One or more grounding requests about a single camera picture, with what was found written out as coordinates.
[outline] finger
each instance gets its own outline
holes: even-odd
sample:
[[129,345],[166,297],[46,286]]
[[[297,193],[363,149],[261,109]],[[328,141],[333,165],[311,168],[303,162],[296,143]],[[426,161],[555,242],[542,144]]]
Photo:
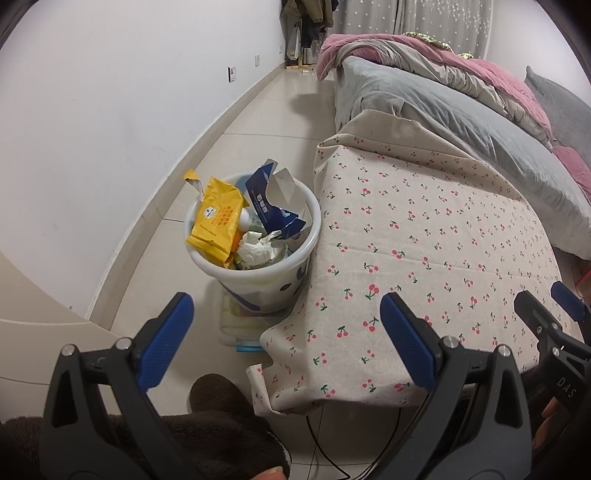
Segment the finger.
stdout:
[[534,435],[534,440],[531,443],[531,447],[535,450],[536,448],[541,447],[547,440],[548,434],[550,432],[550,422],[552,418],[547,418],[542,422],[542,425],[536,430]]
[[560,402],[556,399],[556,397],[552,397],[552,400],[548,402],[546,408],[542,411],[542,418],[547,419],[548,417],[554,415],[559,408]]
[[287,480],[287,478],[285,478],[285,474],[283,473],[283,467],[276,466],[265,470],[263,473],[259,473],[252,480]]

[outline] crumpled tissue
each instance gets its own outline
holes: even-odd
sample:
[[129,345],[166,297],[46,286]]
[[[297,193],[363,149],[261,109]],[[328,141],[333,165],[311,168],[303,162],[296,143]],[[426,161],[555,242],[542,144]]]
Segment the crumpled tissue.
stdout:
[[277,240],[280,238],[279,230],[265,237],[259,232],[246,232],[236,250],[240,258],[239,268],[251,270],[283,260],[287,254],[287,244],[285,241]]

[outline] coat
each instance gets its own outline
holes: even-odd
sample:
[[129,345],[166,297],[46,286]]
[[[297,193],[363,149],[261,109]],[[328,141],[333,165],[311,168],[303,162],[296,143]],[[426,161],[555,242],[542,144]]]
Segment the coat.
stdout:
[[330,0],[287,0],[283,13],[298,18],[309,15],[314,23],[322,22],[329,28],[333,26]]

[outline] cherry print sheet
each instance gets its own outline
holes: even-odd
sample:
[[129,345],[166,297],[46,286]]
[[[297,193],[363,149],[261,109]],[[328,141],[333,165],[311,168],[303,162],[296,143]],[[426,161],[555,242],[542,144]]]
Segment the cherry print sheet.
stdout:
[[570,331],[550,298],[556,260],[527,201],[418,123],[363,111],[319,145],[315,190],[323,225],[309,288],[261,336],[273,365],[247,370],[257,414],[420,403],[379,319],[390,291],[440,336],[484,350],[506,343],[521,369],[537,350],[513,312],[517,292],[532,291]]

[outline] wire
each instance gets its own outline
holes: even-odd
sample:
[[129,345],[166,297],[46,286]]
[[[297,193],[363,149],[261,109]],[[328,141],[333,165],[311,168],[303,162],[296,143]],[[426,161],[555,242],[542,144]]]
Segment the wire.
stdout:
[[[322,422],[323,412],[324,411],[320,412],[320,423]],[[330,462],[330,464],[333,467],[335,467],[339,472],[341,472],[344,475],[344,477],[339,478],[339,480],[350,480],[351,476],[347,472],[345,472],[341,467],[339,467],[339,465],[334,463],[328,455],[325,454],[324,450],[322,449],[322,447],[318,443],[318,440],[316,439],[316,435],[314,435],[314,431],[312,431],[312,425],[310,425],[310,417],[308,415],[306,415],[306,423],[308,424],[308,430],[310,431],[310,435],[312,435],[312,438],[314,439],[314,443],[316,444],[316,448],[318,448],[318,450],[320,450],[320,453],[324,456],[324,458],[326,458]]]
[[[396,425],[394,426],[394,431],[392,432],[392,435],[390,435],[390,438],[386,442],[386,445],[384,446],[382,451],[375,458],[375,460],[372,463],[370,463],[369,466],[367,468],[365,468],[365,470],[363,470],[363,472],[361,472],[358,476],[356,476],[352,480],[362,480],[366,476],[368,476],[368,474],[371,472],[371,470],[373,470],[375,464],[379,462],[380,458],[382,458],[382,455],[386,452],[386,450],[388,450],[390,443],[392,443],[392,440],[394,439],[394,436],[396,435],[396,432],[398,431],[398,425],[400,424],[401,413],[402,413],[402,409],[399,408],[398,415],[396,418]],[[322,422],[322,414],[323,414],[323,412],[320,413],[320,422]],[[343,478],[339,478],[338,480],[351,480],[351,476],[347,472],[345,472],[341,467],[339,467],[336,463],[334,463],[328,455],[325,454],[324,450],[322,449],[322,447],[318,443],[316,435],[314,435],[314,431],[312,431],[312,425],[310,424],[310,418],[308,415],[306,415],[306,423],[308,424],[308,430],[310,431],[310,435],[312,435],[312,439],[314,440],[314,444],[316,445],[316,447],[318,448],[320,453],[324,456],[324,458],[326,458],[329,461],[329,463],[333,467],[335,467],[339,472],[341,472],[344,475]]]

